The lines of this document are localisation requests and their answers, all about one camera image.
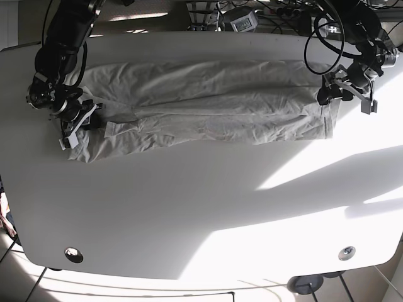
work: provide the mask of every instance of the white table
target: white table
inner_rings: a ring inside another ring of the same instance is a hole
[[[88,41],[88,65],[301,60],[304,43],[257,33],[106,36]],[[310,59],[334,59],[317,41],[312,45]],[[32,262],[117,276],[283,281],[380,264],[394,254],[402,199],[364,202],[403,186],[403,147],[395,147],[403,145],[403,119],[393,118],[402,112],[401,91],[392,97],[380,91],[377,115],[361,114],[356,101],[344,103],[334,140],[190,142],[83,164],[67,161],[47,112],[25,103],[37,50],[0,53],[0,172]],[[356,254],[340,261],[347,246]],[[79,249],[84,261],[69,262],[66,247]]]

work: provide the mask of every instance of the black wire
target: black wire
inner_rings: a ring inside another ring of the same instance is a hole
[[[245,0],[245,3],[242,3],[242,4],[235,4],[233,1],[231,1],[231,4],[232,4],[233,6],[235,6],[236,8],[238,8],[239,6],[246,5],[249,1],[250,1],[250,0]]]
[[[84,53],[82,55],[80,74],[78,76],[77,82],[74,83],[74,85],[72,87],[78,87],[78,85],[80,85],[82,78],[84,77],[84,72],[86,71],[87,54],[88,54],[87,42],[84,43],[83,47],[84,47]]]
[[[42,26],[42,46],[43,46],[43,44],[45,44],[45,26],[46,26],[46,20],[48,18],[49,9],[50,9],[50,6],[52,5],[52,2],[53,2],[53,0],[50,0],[49,5],[48,5],[48,9],[46,10],[45,20],[43,21],[43,26]]]
[[[281,28],[281,26],[284,25],[284,23],[279,24],[275,27],[274,30],[271,31],[271,33],[275,33],[275,31],[277,30],[277,28],[280,30],[280,33],[283,34],[283,29]]]
[[[342,53],[342,56],[343,56],[343,57],[346,57],[346,58],[349,58],[349,59],[353,59],[353,60],[361,59],[361,58],[362,58],[361,55],[355,55],[355,54],[349,53],[349,52],[342,52],[340,49],[338,49],[338,48],[335,47],[334,45],[331,45],[328,41],[325,40],[325,38],[321,35],[321,33],[320,33],[319,29],[318,29],[319,21],[320,21],[323,17],[325,17],[325,15],[326,15],[326,13],[322,13],[322,14],[318,15],[318,16],[315,18],[315,21],[314,21],[315,33],[316,33],[318,39],[322,42],[322,44],[325,45],[328,49],[332,50],[333,52],[336,52],[337,54]]]
[[[388,35],[390,35],[390,33],[391,33],[397,26],[399,26],[399,25],[402,24],[402,23],[403,23],[403,20],[400,21],[400,22],[398,22],[395,26],[393,26],[392,29],[388,32]]]
[[[262,4],[263,6],[266,6],[268,9],[270,9],[270,10],[274,10],[273,8],[271,8],[270,6],[268,6],[266,3],[263,3],[262,1],[260,1],[260,0],[255,0],[256,2],[258,2],[258,3],[260,3],[260,4]],[[282,22],[284,22],[285,24],[287,24],[293,31],[295,31],[298,35],[300,35],[300,33],[298,32],[298,30],[294,27],[294,26],[292,26],[291,24],[290,24],[290,22],[288,22],[286,19],[284,19],[283,17],[281,17],[280,15],[277,15],[281,20],[282,20]]]
[[[280,26],[278,23],[274,22],[270,17],[263,16],[263,15],[261,15],[261,14],[259,14],[258,17],[262,17],[262,18],[264,18],[264,19],[269,20],[270,22],[272,22],[272,23],[274,24],[274,26],[275,26],[275,29],[274,29],[274,30],[276,30],[277,28],[280,28],[281,34],[283,34],[283,30],[282,30],[281,26]]]
[[[346,33],[344,32],[344,26],[343,26],[343,22],[341,21],[340,15],[337,12],[337,10],[334,8],[334,6],[332,5],[332,3],[330,2],[330,0],[324,0],[324,2],[327,4],[327,6],[329,7],[329,9],[333,12],[334,17],[336,17],[336,21],[331,21],[330,23],[325,23],[324,25],[320,25],[320,27],[318,27],[317,29],[315,29],[310,36],[308,37],[307,43],[305,44],[305,48],[304,48],[304,62],[307,66],[307,68],[309,69],[309,71],[311,71],[313,74],[317,74],[318,76],[323,76],[325,74],[328,74],[330,71],[333,70],[333,68],[335,68],[335,66],[337,66],[337,64],[340,62],[341,57],[343,56],[343,52],[344,52],[344,44],[346,43]],[[336,59],[336,61],[333,63],[333,65],[327,69],[324,72],[318,72],[318,71],[314,71],[312,68],[310,68],[309,64],[308,64],[308,60],[307,60],[307,49],[308,49],[308,44],[310,39],[312,39],[312,37],[314,36],[314,34],[316,33],[317,30],[321,29],[322,27],[329,25],[329,24],[333,24],[333,23],[338,23],[340,26],[340,31],[341,31],[341,49],[339,50],[340,53],[338,55],[338,58]]]
[[[332,22],[324,23],[324,24],[320,25],[320,27],[318,27],[318,30],[321,29],[322,27],[325,27],[326,25],[335,24],[335,23],[337,23],[337,22],[336,22],[336,21],[332,21]],[[309,44],[310,39],[312,39],[312,37],[313,37],[314,35],[315,35],[315,30],[309,35],[308,40],[307,40],[307,43],[305,44],[305,48],[304,48],[304,62],[305,62],[305,65],[307,66],[307,68],[309,69],[309,71],[311,71],[311,73],[317,74],[318,76],[323,76],[324,74],[328,74],[330,71],[333,70],[333,68],[335,68],[335,66],[336,66],[336,65],[339,63],[339,61],[340,61],[341,54],[339,54],[337,60],[336,60],[335,63],[332,65],[332,67],[330,67],[330,68],[327,69],[326,71],[324,71],[324,72],[314,71],[314,70],[309,66],[309,63],[308,63],[308,60],[307,60],[308,44]]]

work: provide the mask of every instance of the white cloth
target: white cloth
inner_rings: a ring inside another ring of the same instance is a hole
[[[339,105],[318,105],[322,77],[300,61],[111,64],[87,68],[81,85],[106,122],[79,130],[70,159],[83,162],[190,140],[331,138]]]

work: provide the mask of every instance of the wall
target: wall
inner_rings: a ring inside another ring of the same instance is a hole
[[[18,44],[18,1],[0,1],[0,50]]]

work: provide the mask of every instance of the sunlight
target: sunlight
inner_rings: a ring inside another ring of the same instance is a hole
[[[365,204],[379,203],[381,201],[397,199],[397,198],[403,198],[403,186],[398,187],[397,189],[394,189],[393,191],[382,194],[380,196],[368,199],[368,200],[364,201],[364,203]]]
[[[162,16],[166,16],[168,13],[154,13],[154,14],[133,14],[130,16],[119,16],[112,18],[111,22],[114,21],[123,21],[123,20],[134,20],[134,19],[143,19],[143,18],[158,18]]]
[[[4,233],[0,233],[0,240],[11,245],[12,240]],[[43,271],[29,261],[23,249],[15,245],[13,251],[5,261],[14,261],[25,271],[33,281],[36,281]],[[189,302],[232,302],[229,294],[215,296],[183,296],[208,293],[226,293],[221,289],[248,288],[255,286],[277,285],[262,279],[248,279],[245,281],[221,280],[212,281],[209,277],[202,281],[192,282],[186,280],[142,279],[133,277],[107,276],[74,271],[55,272],[48,269],[40,282],[40,287],[59,302],[124,302],[128,299],[136,301],[150,301],[151,296],[165,296],[165,298],[152,298],[153,301],[189,301]],[[285,287],[269,289],[244,290],[236,293],[237,302],[295,302],[294,296]]]
[[[357,107],[336,123],[333,139],[313,141],[257,190],[277,187],[354,154],[403,145],[402,82],[400,74],[376,91],[378,113],[362,113],[357,102]]]
[[[309,215],[213,232],[194,254],[180,279],[196,281],[206,278],[225,280],[261,277],[281,284],[298,274],[322,272],[324,269],[340,270],[340,261],[331,256],[356,236],[355,232],[350,232],[343,239],[336,240],[346,227],[343,225],[347,219],[344,214],[346,208],[342,206]],[[353,221],[349,227],[357,224],[365,228],[370,222],[364,218]],[[301,247],[310,246],[312,250],[301,250]],[[312,253],[315,261],[310,261]]]

